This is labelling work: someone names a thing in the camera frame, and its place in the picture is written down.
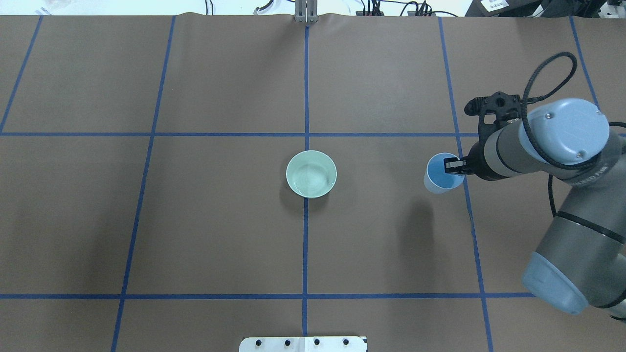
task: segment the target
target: white label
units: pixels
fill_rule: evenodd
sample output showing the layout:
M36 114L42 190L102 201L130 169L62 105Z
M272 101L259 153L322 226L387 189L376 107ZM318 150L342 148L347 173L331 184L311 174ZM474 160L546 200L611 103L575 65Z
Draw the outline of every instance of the white label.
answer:
M480 3L483 4L488 12L503 9L508 6L506 0L480 0Z

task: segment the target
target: black cable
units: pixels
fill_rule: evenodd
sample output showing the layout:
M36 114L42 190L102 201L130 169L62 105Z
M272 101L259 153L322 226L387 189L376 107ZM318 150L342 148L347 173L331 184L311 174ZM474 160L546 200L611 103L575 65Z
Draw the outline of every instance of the black cable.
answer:
M376 0L372 0L372 16L379 16L378 13L380 10L376 7Z
M263 11L264 9L267 9L268 7L270 7L273 3L274 3L274 0L270 0L269 3L265 4L265 6L263 6L262 8L257 8L255 11L257 12Z
M396 0L379 0L379 2L383 2L383 3L395 3L395 4L404 4L406 5L407 2L406 1L396 1Z
M419 7L419 10L415 11L415 16L422 16L422 13L428 12L426 10L426 1L422 3L422 6Z
M539 72L541 72L541 70L543 70L546 66L548 66L548 64L550 64L552 61L555 61L557 58L560 58L560 57L566 57L572 61L572 70L570 71L569 75L567 75L567 77L548 94L529 98L528 95L530 94L530 89L532 88L537 76L539 75ZM577 66L578 66L578 61L576 60L576 56L574 56L572 53L561 52L558 54L554 54L553 56L549 57L547 60L542 62L539 65L539 67L537 67L535 72L533 72L533 74L530 76L530 79L528 80L528 83L526 84L526 88L524 89L524 95L522 96L522 99L521 99L521 121L524 124L524 131L526 131L526 135L528 136L528 140L530 141L530 144L533 146L537 154L539 154L539 156L541 156L544 160L546 160L550 165L558 167L558 168L562 168L564 170L580 170L581 168L592 166L593 164L595 164L598 156L596 155L590 160L587 160L586 162L578 163L575 165L565 165L563 163L557 162L551 156L549 156L537 142L537 139L535 138L535 135L532 129L530 128L530 123L528 122L527 111L528 111L529 103L532 104L532 103L546 100L547 98L551 97L554 93L556 93L559 89L563 88L563 86L566 85L567 82L569 82L570 79L574 76Z
M417 11L418 11L418 9L419 9L419 4L418 4L418 2L417 2L417 1L410 1L410 2L408 2L408 3L404 3L404 7L402 8L402 11L400 11L400 17L404 14L404 10L406 10L406 8L407 8L409 5L411 5L411 4L414 4L414 5L415 5L415 12L417 12Z
M626 128L626 122L609 122L608 125L612 126L612 127L624 127L624 128Z
M550 201L550 211L552 211L552 217L557 216L557 207L554 204L554 193L552 188L552 182L554 181L554 176L548 176L548 200Z
M423 13L423 14L422 14L422 15L420 15L420 16L428 16L429 14L433 14L433 13L447 13L447 14L451 14L451 15L452 15L452 16L454 16L454 17L458 17L457 15L455 15L455 14L453 14L453 13L449 13L449 12L447 12L447 11L429 11L429 12Z

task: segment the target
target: blue tape line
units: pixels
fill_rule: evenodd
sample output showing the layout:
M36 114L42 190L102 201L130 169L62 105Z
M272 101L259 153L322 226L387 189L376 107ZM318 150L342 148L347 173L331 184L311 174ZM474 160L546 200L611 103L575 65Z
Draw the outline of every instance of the blue tape line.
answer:
M5 293L0 299L120 299L120 294Z
M342 293L309 294L310 299L449 299L480 298L480 293Z
M304 28L304 150L309 150L309 26Z
M529 292L493 293L309 293L307 299L457 299L457 298L534 298ZM254 300L303 299L299 293L267 294L126 294L124 300ZM5 293L0 299L121 299L121 294Z
M1 132L0 137L306 137L306 133L272 132ZM459 133L478 137L478 133ZM309 133L309 137L456 137L456 133Z
M124 313L125 299L122 296L120 299L120 305L118 306L118 315L115 318L115 330L113 331L113 341L111 342L111 352L115 352L117 349L117 341L120 337L121 316Z
M304 150L310 147L309 129L309 26L304 28ZM304 199L302 216L302 335L308 334L309 310L307 294L309 291L309 200Z
M19 82L22 80L22 75L24 74L24 70L26 69L26 64L28 63L28 58L31 56L31 52L33 51L33 46L35 45L35 39L37 39L37 34L39 33L39 29L41 27L42 21L43 21L43 16L40 16L39 20L37 21L37 26L35 27L35 32L33 33L33 37L31 38L31 43L28 45L28 50L26 50L26 56L24 56L22 67L19 68L18 77L15 79L15 84L13 85L13 90L11 91L9 102L6 105L6 109L4 109L2 122L0 122L0 132L4 130L4 125L6 124L6 120L9 117L9 112L11 111L11 105L13 105L13 99L15 99L15 94L18 92Z
M452 110L452 121L454 123L454 136L456 137L456 147L458 149L459 158L463 156L461 149L461 139L459 137L459 123L456 119L456 104L454 103L454 91L452 90L452 77L450 76L450 65L448 63L448 49L446 48L446 38L443 32L443 22L441 17L439 20L439 38L441 40L441 50L443 52L443 64L446 69L446 80L448 81L448 96L450 99L450 109Z
M312 137L456 137L455 133L311 133Z
M454 121L454 131L456 132L456 146L459 152L459 157L463 156L463 147L461 145L461 136L459 133L459 123L456 116L456 103L454 102L454 92L452 88L452 77L450 75L450 66L448 62L448 50L446 48L446 38L443 29L443 21L439 18L439 35L441 38L441 49L443 51L443 62L446 68L446 79L448 80L448 93L450 95L450 108L452 109L452 119ZM478 240L476 238L476 226L474 223L474 214L471 208L470 190L468 187L467 179L463 180L463 188L465 190L465 202L468 209L469 221L471 223L471 235L474 244L474 259L476 264L476 273L478 276L478 287L481 294L481 303L483 306L483 319L485 321L485 334L487 337L487 347L489 352L493 352L493 340L491 337L491 324L489 322L489 312L487 310L487 300L485 298L485 284L483 282L483 271L480 264L480 253L478 251Z
M244 300L244 299L302 299L299 293L293 294L127 294L126 299L205 299L205 300Z
M535 298L530 292L485 293L485 298Z
M148 143L148 151L146 153L146 162L143 167L143 175L141 176L141 187L139 190L139 199L137 200L137 208L135 211L135 222L133 223L133 232L130 238L130 245L128 246L128 257L126 258L126 269L124 271L124 281L121 288L120 306L118 308L118 316L115 321L115 330L113 332L113 342L111 343L111 352L115 352L117 349L117 341L120 335L121 317L124 314L124 301L126 296L126 290L128 289L128 278L130 276L130 267L133 262L133 253L135 251L135 241L137 238L137 229L139 228L139 216L141 215L141 207L143 205L143 194L146 189L146 180L148 178L148 170L150 169L150 159L152 156L152 147L154 146L155 132L157 130L158 113L161 105L161 97L163 94L163 85L165 84L165 75L167 73L167 63L170 57L170 49L172 48L172 37L174 34L174 24L176 23L176 16L172 16L172 23L170 24L170 34L167 39L167 49L165 50L165 59L163 60L163 69L161 72L161 82L159 83L158 94L156 96L155 114L152 120L152 136Z
M304 137L304 133L156 132L156 137Z
M583 66L583 72L585 73L585 78L587 79L587 84L589 85L591 96L593 97L593 103L599 109L600 104L598 103L598 98L595 95L595 90L593 89L593 84L591 83L591 77L589 77L589 72L587 71L587 66L585 64L585 57L583 56L583 51L580 48L580 41L578 40L578 32L576 32L576 24L574 24L574 16L570 16L570 26L572 27L572 33L574 34L574 41L576 42L576 49L578 50L578 57L580 58L580 64L581 66Z
M2 137L150 137L150 132L2 132Z

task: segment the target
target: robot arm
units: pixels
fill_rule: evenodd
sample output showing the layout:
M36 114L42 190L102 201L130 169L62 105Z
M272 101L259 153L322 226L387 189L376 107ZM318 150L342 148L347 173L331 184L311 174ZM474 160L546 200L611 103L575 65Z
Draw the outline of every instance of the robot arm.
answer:
M572 59L569 79L576 68L569 53L548 59L533 77L561 56ZM626 323L626 257L620 254L626 243L626 140L585 100L559 100L526 115L526 104L536 99L528 98L529 91L469 102L466 114L480 117L479 142L467 156L445 159L445 172L493 181L545 171L570 184L522 281L566 313L592 305ZM485 115L495 115L495 122L485 123Z

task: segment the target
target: light green bowl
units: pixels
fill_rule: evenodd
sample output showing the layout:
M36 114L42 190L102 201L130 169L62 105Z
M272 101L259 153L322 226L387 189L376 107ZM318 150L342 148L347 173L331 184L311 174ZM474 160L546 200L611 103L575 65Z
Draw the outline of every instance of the light green bowl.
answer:
M296 154L287 165L287 183L305 198L318 198L328 193L337 181L337 167L332 159L317 150Z

